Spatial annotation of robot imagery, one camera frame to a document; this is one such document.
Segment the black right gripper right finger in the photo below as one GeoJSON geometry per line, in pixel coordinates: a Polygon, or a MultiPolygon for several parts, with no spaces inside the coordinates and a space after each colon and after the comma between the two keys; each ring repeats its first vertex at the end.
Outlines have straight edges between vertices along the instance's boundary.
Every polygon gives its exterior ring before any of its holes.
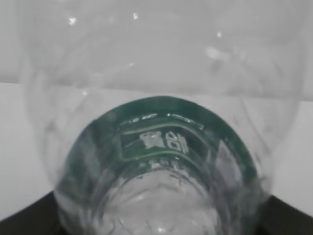
{"type": "Polygon", "coordinates": [[[268,200],[258,235],[313,235],[313,218],[275,196],[268,200]]]}

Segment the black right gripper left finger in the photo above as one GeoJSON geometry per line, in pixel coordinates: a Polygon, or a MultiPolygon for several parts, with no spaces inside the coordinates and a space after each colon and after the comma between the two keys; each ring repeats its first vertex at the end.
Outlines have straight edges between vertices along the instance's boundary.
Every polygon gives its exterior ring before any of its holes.
{"type": "Polygon", "coordinates": [[[2,235],[57,235],[60,230],[52,192],[0,222],[2,235]]]}

